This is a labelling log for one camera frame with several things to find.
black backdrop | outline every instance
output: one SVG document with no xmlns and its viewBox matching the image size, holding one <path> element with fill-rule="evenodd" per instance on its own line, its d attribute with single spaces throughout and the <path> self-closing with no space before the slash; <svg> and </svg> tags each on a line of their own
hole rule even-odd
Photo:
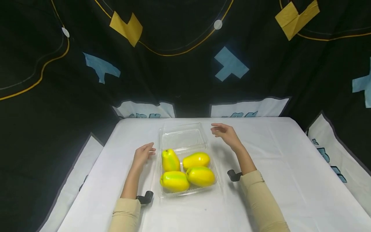
<svg viewBox="0 0 371 232">
<path fill-rule="evenodd" d="M 293 3 L 301 13 L 310 2 Z M 306 130 L 323 111 L 370 168 L 371 113 L 352 80 L 370 73 L 371 2 L 318 4 L 320 13 L 289 41 L 275 19 L 284 0 L 4 1 L 0 224 L 35 231 L 88 135 L 105 144 L 119 120 L 112 106 L 128 100 L 209 117 L 212 104 L 289 97 L 281 116 Z M 125 23 L 134 13 L 143 26 L 135 46 L 109 27 L 114 11 Z M 206 38 L 222 15 L 222 28 Z M 215 78 L 224 46 L 249 68 L 242 78 Z M 121 74 L 100 83 L 84 53 Z"/>
</svg>

mango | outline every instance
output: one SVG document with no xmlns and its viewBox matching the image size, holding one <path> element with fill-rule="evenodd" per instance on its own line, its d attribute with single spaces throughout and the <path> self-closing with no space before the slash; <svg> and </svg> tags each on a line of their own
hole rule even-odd
<svg viewBox="0 0 371 232">
<path fill-rule="evenodd" d="M 186 175 L 189 182 L 199 187 L 207 187 L 215 183 L 215 175 L 208 167 L 191 167 Z"/>
<path fill-rule="evenodd" d="M 164 171 L 180 171 L 180 161 L 172 149 L 164 150 L 161 158 Z"/>
<path fill-rule="evenodd" d="M 183 159 L 184 170 L 190 167 L 207 167 L 210 163 L 210 157 L 205 152 L 196 152 Z"/>
<path fill-rule="evenodd" d="M 160 184 L 173 193 L 187 191 L 190 186 L 185 173 L 181 171 L 165 172 L 161 176 Z"/>
</svg>

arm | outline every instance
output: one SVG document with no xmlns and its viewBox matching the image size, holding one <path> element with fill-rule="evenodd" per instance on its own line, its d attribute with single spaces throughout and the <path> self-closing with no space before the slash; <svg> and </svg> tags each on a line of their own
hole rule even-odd
<svg viewBox="0 0 371 232">
<path fill-rule="evenodd" d="M 233 127 L 222 123 L 211 125 L 215 126 L 211 128 L 215 137 L 221 137 L 237 156 L 242 172 L 240 179 L 242 190 L 252 209 L 259 230 L 261 232 L 289 232 L 276 200 Z"/>
<path fill-rule="evenodd" d="M 112 215 L 109 232 L 133 232 L 137 228 L 140 215 L 140 202 L 136 200 L 139 177 L 149 155 L 154 154 L 153 143 L 146 144 L 135 151 L 133 164 L 126 177 L 120 199 L 117 200 Z"/>
</svg>

plastic tray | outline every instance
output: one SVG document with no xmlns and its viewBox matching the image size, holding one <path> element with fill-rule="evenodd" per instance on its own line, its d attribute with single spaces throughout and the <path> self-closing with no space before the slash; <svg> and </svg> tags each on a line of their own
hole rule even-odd
<svg viewBox="0 0 371 232">
<path fill-rule="evenodd" d="M 198 187 L 191 184 L 187 191 L 172 193 L 160 185 L 160 181 L 156 180 L 159 185 L 159 197 L 177 197 L 188 194 L 194 194 L 206 190 L 213 189 L 219 181 L 218 173 L 213 161 L 213 154 L 207 149 L 207 140 L 204 134 L 201 123 L 180 125 L 175 127 L 165 127 L 161 128 L 159 131 L 160 136 L 160 152 L 166 149 L 173 149 L 180 160 L 180 170 L 185 173 L 183 169 L 183 158 L 195 153 L 195 152 L 205 152 L 210 157 L 210 163 L 208 168 L 210 168 L 215 175 L 215 182 L 212 186 L 208 187 Z M 161 153 L 158 156 L 158 174 L 159 177 L 164 173 L 162 168 Z"/>
</svg>

black clamp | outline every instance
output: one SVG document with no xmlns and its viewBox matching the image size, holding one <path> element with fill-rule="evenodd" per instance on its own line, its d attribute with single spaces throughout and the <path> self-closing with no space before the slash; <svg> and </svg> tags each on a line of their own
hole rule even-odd
<svg viewBox="0 0 371 232">
<path fill-rule="evenodd" d="M 233 181 L 233 182 L 239 181 L 241 176 L 242 176 L 242 172 L 239 172 L 239 173 L 236 174 L 233 169 L 229 170 L 227 172 L 227 174 L 229 176 L 229 179 L 231 179 L 231 181 Z"/>
<path fill-rule="evenodd" d="M 144 196 L 137 196 L 137 199 L 139 200 L 141 205 L 147 205 L 151 203 L 153 197 L 152 191 L 147 191 Z"/>
</svg>

